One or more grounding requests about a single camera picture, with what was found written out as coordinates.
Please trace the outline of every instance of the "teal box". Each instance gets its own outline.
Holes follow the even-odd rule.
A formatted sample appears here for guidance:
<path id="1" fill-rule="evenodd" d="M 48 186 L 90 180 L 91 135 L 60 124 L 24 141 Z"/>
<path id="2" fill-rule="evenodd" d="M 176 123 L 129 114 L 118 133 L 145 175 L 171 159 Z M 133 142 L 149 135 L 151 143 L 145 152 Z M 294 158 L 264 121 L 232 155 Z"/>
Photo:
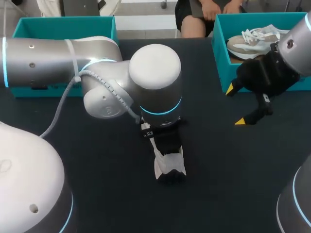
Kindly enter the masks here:
<path id="1" fill-rule="evenodd" d="M 231 81 L 236 78 L 236 72 L 240 64 L 230 61 L 226 47 L 226 40 L 241 35 L 246 29 L 262 28 L 270 24 L 281 30 L 291 30 L 306 13 L 246 13 L 246 14 L 221 14 L 216 16 L 212 47 L 217 65 L 217 70 L 222 85 L 222 91 L 226 92 Z M 311 79 L 302 78 L 300 82 L 288 90 L 309 91 L 311 90 Z"/>
<path id="2" fill-rule="evenodd" d="M 41 17 L 21 18 L 13 38 L 36 39 L 81 39 L 91 36 L 106 36 L 119 44 L 114 17 Z M 16 98 L 21 97 L 60 97 L 67 83 L 48 85 L 44 88 L 10 88 Z M 81 97 L 80 84 L 74 85 L 68 96 Z"/>

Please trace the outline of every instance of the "shoelace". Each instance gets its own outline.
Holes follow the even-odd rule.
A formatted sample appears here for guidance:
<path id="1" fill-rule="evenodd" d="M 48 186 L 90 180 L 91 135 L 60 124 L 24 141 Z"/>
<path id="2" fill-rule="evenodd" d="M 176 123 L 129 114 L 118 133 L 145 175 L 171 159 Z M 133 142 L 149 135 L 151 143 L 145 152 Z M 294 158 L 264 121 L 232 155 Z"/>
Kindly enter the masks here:
<path id="1" fill-rule="evenodd" d="M 247 44 L 249 44 L 253 40 L 264 40 L 265 34 L 262 32 L 258 32 L 260 28 L 255 28 L 252 30 L 246 30 L 245 32 L 242 32 L 242 36 Z"/>

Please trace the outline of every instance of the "cable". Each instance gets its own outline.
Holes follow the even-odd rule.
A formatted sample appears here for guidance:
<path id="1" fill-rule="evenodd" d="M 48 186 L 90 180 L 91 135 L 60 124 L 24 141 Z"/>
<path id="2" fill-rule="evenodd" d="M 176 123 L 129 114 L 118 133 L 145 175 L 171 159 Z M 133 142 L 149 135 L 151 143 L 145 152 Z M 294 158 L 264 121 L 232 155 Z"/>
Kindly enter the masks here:
<path id="1" fill-rule="evenodd" d="M 54 128 L 54 126 L 56 125 L 57 121 L 58 121 L 58 118 L 59 118 L 59 115 L 60 115 L 60 112 L 63 108 L 63 105 L 64 105 L 64 102 L 65 102 L 65 99 L 69 93 L 69 91 L 71 90 L 72 86 L 76 83 L 76 79 L 75 77 L 73 77 L 71 79 L 71 81 L 69 82 L 68 86 L 66 87 L 63 95 L 62 95 L 62 98 L 60 99 L 60 102 L 57 106 L 57 109 L 56 109 L 56 112 L 55 112 L 55 115 L 54 115 L 54 118 L 53 118 L 53 121 L 52 123 L 50 124 L 50 126 L 48 127 L 48 129 L 40 135 L 41 138 L 44 138 L 46 135 L 48 135 L 52 129 Z"/>
<path id="2" fill-rule="evenodd" d="M 101 84 L 103 84 L 107 88 L 107 90 L 110 91 L 117 98 L 117 100 L 127 110 L 127 112 L 130 114 L 130 116 L 135 119 L 136 123 L 139 124 L 140 117 L 133 112 L 133 110 L 125 103 L 125 101 L 121 98 L 121 96 L 119 96 L 118 93 L 108 83 L 106 83 L 100 76 L 96 75 L 94 72 L 89 71 L 89 70 L 83 70 L 79 73 L 79 77 L 75 76 L 69 82 L 69 84 L 66 87 L 66 89 L 62 95 L 62 98 L 60 99 L 60 102 L 57 106 L 53 121 L 50 124 L 50 126 L 48 127 L 48 129 L 43 134 L 40 135 L 41 138 L 44 138 L 46 135 L 48 135 L 52 131 L 52 129 L 54 128 L 54 126 L 56 125 L 56 123 L 59 119 L 59 115 L 61 113 L 61 110 L 63 108 L 63 105 L 65 103 L 65 100 L 66 100 L 66 97 L 67 97 L 69 91 L 71 90 L 72 86 L 77 82 L 77 80 L 81 79 L 81 76 L 83 76 L 83 75 L 91 76 L 92 78 L 98 80 Z"/>
<path id="3" fill-rule="evenodd" d="M 6 0 L 3 1 L 3 37 L 6 37 Z"/>

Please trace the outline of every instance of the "white sneaker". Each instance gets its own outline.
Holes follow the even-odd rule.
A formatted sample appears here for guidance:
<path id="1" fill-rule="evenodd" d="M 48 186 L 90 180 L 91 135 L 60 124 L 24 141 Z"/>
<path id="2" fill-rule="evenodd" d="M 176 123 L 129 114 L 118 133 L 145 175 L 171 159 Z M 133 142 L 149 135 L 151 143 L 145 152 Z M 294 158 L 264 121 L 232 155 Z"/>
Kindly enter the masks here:
<path id="1" fill-rule="evenodd" d="M 266 55 L 271 49 L 270 45 L 279 41 L 288 30 L 277 29 L 273 25 L 264 28 L 246 30 L 242 35 L 230 38 L 227 42 L 228 51 L 243 60 L 254 59 Z"/>
<path id="2" fill-rule="evenodd" d="M 148 123 L 143 123 L 141 129 L 145 130 L 150 128 Z M 181 181 L 186 176 L 186 169 L 184 165 L 183 149 L 180 147 L 179 153 L 165 154 L 156 148 L 156 143 L 153 138 L 150 138 L 151 144 L 155 153 L 155 178 L 158 180 L 163 179 L 164 182 L 173 183 Z"/>

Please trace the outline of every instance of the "black table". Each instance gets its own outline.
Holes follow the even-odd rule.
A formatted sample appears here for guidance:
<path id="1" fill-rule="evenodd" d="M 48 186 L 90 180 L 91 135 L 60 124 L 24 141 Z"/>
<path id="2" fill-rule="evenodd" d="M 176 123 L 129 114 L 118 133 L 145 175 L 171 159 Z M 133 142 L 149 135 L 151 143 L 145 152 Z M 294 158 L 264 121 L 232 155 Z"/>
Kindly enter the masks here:
<path id="1" fill-rule="evenodd" d="M 123 58 L 151 43 L 181 58 L 188 179 L 159 185 L 152 149 L 129 115 L 94 119 L 81 99 L 68 99 L 47 140 L 64 162 L 79 233 L 279 233 L 277 198 L 311 151 L 311 93 L 288 92 L 274 101 L 273 116 L 234 126 L 256 107 L 255 97 L 221 92 L 210 39 L 123 40 Z M 58 101 L 15 100 L 1 91 L 0 119 L 40 134 Z"/>

